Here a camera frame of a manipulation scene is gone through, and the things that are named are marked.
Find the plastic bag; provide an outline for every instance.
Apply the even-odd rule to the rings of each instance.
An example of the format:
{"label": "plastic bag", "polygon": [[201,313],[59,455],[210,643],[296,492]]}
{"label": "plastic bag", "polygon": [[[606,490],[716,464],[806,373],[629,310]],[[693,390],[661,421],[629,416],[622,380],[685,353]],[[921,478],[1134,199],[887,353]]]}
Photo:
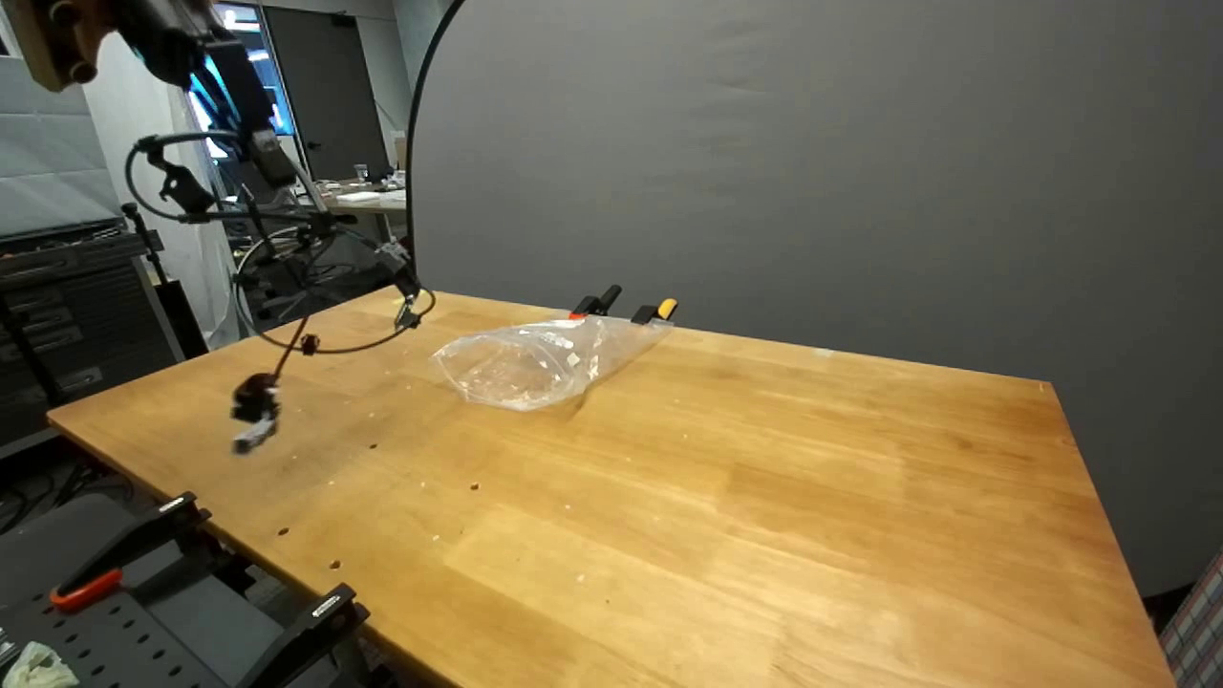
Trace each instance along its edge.
{"label": "plastic bag", "polygon": [[580,398],[668,329],[626,319],[531,322],[452,341],[431,365],[465,401],[531,412]]}

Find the cable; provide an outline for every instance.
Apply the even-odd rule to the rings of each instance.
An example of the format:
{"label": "cable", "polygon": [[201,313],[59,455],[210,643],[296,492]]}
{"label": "cable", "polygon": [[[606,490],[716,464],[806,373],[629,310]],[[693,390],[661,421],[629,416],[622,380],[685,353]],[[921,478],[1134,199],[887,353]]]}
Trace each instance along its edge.
{"label": "cable", "polygon": [[[436,305],[436,295],[431,292],[424,292],[427,295],[427,305],[424,310],[417,310],[417,319],[427,319],[431,313],[431,305]],[[242,319],[243,319],[243,325],[260,337],[260,341],[266,341],[273,347],[290,347],[290,353],[303,353],[296,341],[276,341],[276,337],[266,337],[264,329],[256,329],[256,322],[251,322],[251,313],[248,313],[248,305],[242,302]],[[391,344],[391,341],[396,341],[396,337],[404,337],[410,329],[391,329],[386,337],[380,337],[380,341],[363,341],[363,344],[347,344],[347,347],[316,347],[316,353],[310,353],[310,356],[354,356],[354,353],[369,353],[369,347],[382,347],[382,344]]]}
{"label": "cable", "polygon": [[264,241],[256,241],[256,245],[248,245],[238,260],[234,260],[234,273],[229,273],[229,300],[227,300],[227,319],[222,319],[222,325],[229,322],[229,313],[234,313],[234,302],[242,302],[243,300],[243,292],[242,292],[242,277],[243,277],[243,267],[248,267],[248,260],[260,253],[260,248],[266,248],[273,258],[276,258],[276,248],[273,245],[264,245]]}
{"label": "cable", "polygon": [[125,151],[125,161],[121,161],[121,183],[125,183],[130,199],[134,199],[143,209],[150,209],[150,215],[158,215],[158,217],[166,217],[166,223],[185,223],[185,225],[197,225],[197,223],[243,223],[248,215],[242,215],[242,209],[218,209],[218,215],[171,215],[171,209],[159,209],[159,206],[154,206],[154,203],[143,194],[143,188],[136,188],[136,179],[134,179],[136,153],[150,158],[150,147],[166,151],[166,147],[208,141],[208,138],[234,141],[229,130],[169,136],[169,138],[143,138],[143,141],[134,141],[134,147]]}
{"label": "cable", "polygon": [[303,322],[297,322],[297,329],[296,329],[290,344],[280,353],[276,373],[273,373],[273,388],[280,383],[283,369],[288,369],[288,365],[290,365],[290,356],[297,353],[297,341],[303,341],[306,325],[310,325],[310,313],[303,313]]}
{"label": "cable", "polygon": [[424,48],[424,59],[419,59],[419,74],[417,74],[417,87],[414,87],[414,105],[410,105],[410,161],[404,161],[404,245],[410,245],[410,258],[414,258],[414,273],[417,273],[417,120],[419,120],[419,100],[424,100],[424,86],[427,86],[427,74],[431,74],[431,59],[440,51],[440,43],[448,39],[455,15],[459,15],[461,0],[452,0],[452,9],[445,12],[445,21],[436,22],[427,48]]}

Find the gray backdrop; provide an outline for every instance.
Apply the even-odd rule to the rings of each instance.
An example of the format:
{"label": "gray backdrop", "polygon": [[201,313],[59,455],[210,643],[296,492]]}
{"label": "gray backdrop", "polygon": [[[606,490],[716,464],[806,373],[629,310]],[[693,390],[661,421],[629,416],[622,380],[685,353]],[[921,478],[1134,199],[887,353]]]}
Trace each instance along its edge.
{"label": "gray backdrop", "polygon": [[471,0],[419,260],[1050,380],[1148,592],[1223,547],[1223,3]]}

